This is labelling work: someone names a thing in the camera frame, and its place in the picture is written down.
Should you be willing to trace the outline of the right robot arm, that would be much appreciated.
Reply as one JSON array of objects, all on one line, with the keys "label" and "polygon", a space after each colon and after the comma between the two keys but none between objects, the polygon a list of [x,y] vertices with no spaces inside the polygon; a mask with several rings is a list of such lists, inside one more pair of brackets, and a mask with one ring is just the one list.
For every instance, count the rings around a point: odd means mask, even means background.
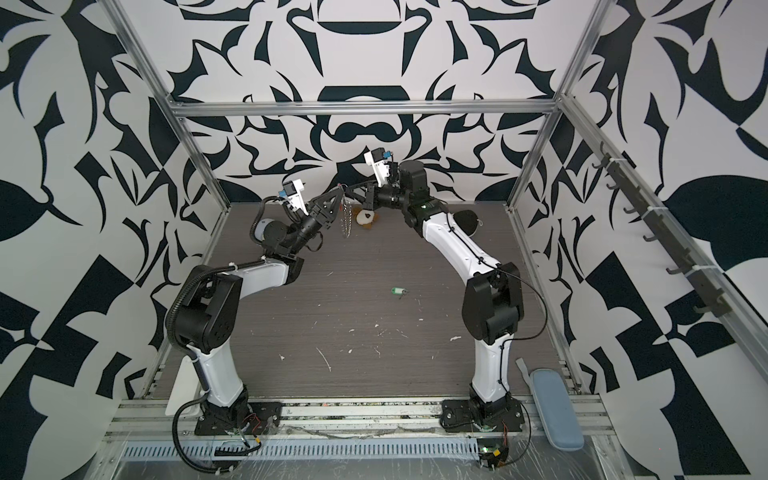
[{"label": "right robot arm", "polygon": [[408,227],[442,254],[465,286],[461,315],[475,341],[469,397],[475,417],[485,421],[511,409],[510,347],[524,316],[517,267],[499,263],[459,226],[447,205],[431,195],[422,162],[376,160],[370,152],[364,158],[373,178],[350,186],[348,195],[369,210],[401,211]]}]

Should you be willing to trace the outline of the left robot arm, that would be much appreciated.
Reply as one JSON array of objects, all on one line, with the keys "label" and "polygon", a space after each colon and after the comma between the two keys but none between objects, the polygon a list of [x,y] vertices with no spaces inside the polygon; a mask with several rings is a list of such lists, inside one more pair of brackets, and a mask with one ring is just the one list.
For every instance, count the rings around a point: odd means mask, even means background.
[{"label": "left robot arm", "polygon": [[263,199],[248,230],[259,259],[222,267],[199,265],[187,277],[165,318],[172,346],[190,358],[207,410],[237,421],[247,415],[248,393],[231,353],[240,300],[295,282],[310,241],[335,221],[345,197],[336,186],[308,203],[298,192]]}]

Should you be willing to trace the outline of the brown white plush toy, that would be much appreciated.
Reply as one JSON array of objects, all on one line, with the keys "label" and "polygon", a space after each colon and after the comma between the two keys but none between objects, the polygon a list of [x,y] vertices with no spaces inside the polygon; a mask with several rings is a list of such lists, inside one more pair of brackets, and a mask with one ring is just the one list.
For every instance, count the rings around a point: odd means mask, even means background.
[{"label": "brown white plush toy", "polygon": [[361,228],[370,230],[373,227],[373,225],[378,221],[379,214],[373,210],[354,207],[353,219],[355,223]]}]

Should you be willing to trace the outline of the pink plush doll black hair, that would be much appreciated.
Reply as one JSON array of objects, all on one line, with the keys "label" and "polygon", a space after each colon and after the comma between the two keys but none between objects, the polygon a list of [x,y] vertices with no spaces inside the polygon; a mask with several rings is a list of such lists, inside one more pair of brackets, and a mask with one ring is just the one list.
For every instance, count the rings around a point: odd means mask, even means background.
[{"label": "pink plush doll black hair", "polygon": [[470,238],[472,238],[483,226],[482,220],[470,209],[454,212],[453,220],[456,226]]}]

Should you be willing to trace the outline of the blue grey pad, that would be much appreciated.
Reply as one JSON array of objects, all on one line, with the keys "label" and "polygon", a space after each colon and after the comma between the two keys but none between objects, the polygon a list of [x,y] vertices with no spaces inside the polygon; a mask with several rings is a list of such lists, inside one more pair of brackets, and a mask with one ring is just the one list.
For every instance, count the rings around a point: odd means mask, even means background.
[{"label": "blue grey pad", "polygon": [[515,364],[529,387],[550,445],[564,452],[583,449],[585,437],[561,376],[552,369],[529,370],[523,358]]}]

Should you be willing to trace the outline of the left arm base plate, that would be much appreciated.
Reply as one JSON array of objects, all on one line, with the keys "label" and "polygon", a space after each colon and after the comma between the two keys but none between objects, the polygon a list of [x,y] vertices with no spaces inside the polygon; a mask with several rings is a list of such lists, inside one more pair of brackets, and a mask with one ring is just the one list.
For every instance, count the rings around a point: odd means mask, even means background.
[{"label": "left arm base plate", "polygon": [[216,436],[240,431],[245,435],[265,434],[281,422],[281,402],[241,401],[231,407],[220,407],[204,402],[202,418],[197,421],[197,436]]}]

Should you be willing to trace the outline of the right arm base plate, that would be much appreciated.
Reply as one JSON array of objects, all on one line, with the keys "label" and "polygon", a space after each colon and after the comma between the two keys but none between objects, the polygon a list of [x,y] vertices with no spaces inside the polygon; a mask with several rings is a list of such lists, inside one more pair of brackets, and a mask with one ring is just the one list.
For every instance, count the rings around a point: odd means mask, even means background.
[{"label": "right arm base plate", "polygon": [[509,396],[490,403],[475,398],[441,402],[439,424],[449,433],[520,432],[525,422],[521,402]]}]

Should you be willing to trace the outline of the black wall hook rail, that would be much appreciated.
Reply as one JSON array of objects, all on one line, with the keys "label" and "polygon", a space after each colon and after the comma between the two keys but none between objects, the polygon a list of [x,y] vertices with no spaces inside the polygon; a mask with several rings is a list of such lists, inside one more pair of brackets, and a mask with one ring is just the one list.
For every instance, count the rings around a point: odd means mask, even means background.
[{"label": "black wall hook rail", "polygon": [[717,318],[730,314],[733,308],[726,300],[724,289],[709,274],[716,267],[695,259],[690,241],[684,240],[680,228],[674,226],[676,219],[670,210],[659,202],[654,203],[655,195],[632,173],[626,158],[611,155],[603,141],[599,143],[599,151],[601,159],[593,167],[603,169],[612,179],[613,184],[607,185],[609,190],[619,191],[626,197],[630,207],[624,207],[623,211],[635,215],[650,230],[650,235],[644,235],[643,240],[659,243],[670,257],[674,267],[667,267],[667,274],[683,275],[697,293],[701,305],[694,306],[693,310],[697,314],[711,313]]}]

